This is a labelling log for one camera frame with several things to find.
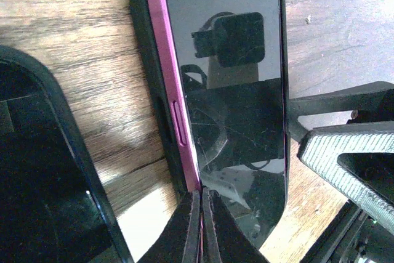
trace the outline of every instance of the wood grain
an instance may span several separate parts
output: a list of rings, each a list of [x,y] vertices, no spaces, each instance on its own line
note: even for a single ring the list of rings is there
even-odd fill
[[[138,259],[164,228],[175,198],[128,5],[0,0],[0,43],[36,57],[57,78]],[[287,0],[291,97],[394,83],[393,8],[394,0]],[[341,123],[347,116],[307,123]],[[292,142],[286,211],[262,247],[271,262],[299,262],[345,200],[297,161],[296,150]]]

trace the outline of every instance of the phone screen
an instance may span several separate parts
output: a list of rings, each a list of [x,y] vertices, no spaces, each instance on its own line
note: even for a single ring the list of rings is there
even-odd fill
[[[261,246],[284,209],[280,0],[167,0],[201,182]]]

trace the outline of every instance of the black tweezers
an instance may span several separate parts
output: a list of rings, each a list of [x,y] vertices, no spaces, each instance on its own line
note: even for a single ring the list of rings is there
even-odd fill
[[[208,188],[183,196],[156,243],[139,260],[151,262],[268,263],[240,231],[219,194]]]

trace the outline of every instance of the power button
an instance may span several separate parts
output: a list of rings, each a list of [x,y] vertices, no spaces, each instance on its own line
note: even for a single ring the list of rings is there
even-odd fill
[[[183,128],[184,125],[182,122],[182,115],[180,113],[179,104],[177,101],[174,101],[172,103],[172,106],[174,107],[174,111],[175,111],[175,125],[179,135],[179,142],[181,145],[186,145],[186,133]]]

